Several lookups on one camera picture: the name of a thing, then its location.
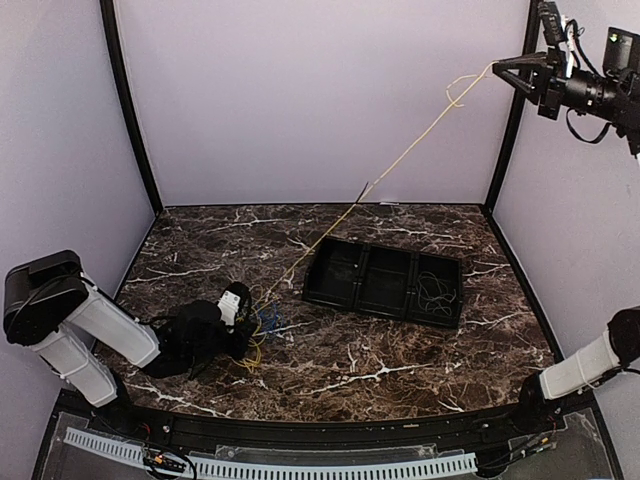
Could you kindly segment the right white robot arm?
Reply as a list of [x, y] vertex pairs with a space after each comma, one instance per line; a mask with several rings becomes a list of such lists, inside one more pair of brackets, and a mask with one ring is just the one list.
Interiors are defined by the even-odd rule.
[[[493, 73], [556, 119], [561, 106], [606, 121], [639, 156], [639, 49], [607, 46], [603, 74], [576, 70], [564, 73], [564, 53], [556, 48], [497, 61]], [[623, 309], [605, 331], [567, 359], [527, 377], [510, 424], [521, 434], [539, 431], [565, 399], [594, 389], [639, 358], [639, 309]]]

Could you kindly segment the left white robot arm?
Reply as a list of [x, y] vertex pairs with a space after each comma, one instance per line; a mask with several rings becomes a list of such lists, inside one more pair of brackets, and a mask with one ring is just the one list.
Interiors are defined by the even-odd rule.
[[249, 288], [233, 282], [215, 301], [195, 300], [173, 315], [142, 321], [85, 273], [80, 257], [62, 250], [18, 265], [4, 281], [3, 330], [10, 344], [36, 353], [120, 436], [141, 427], [117, 375], [78, 334], [101, 342], [152, 378], [197, 377], [218, 356], [244, 359], [257, 328]]

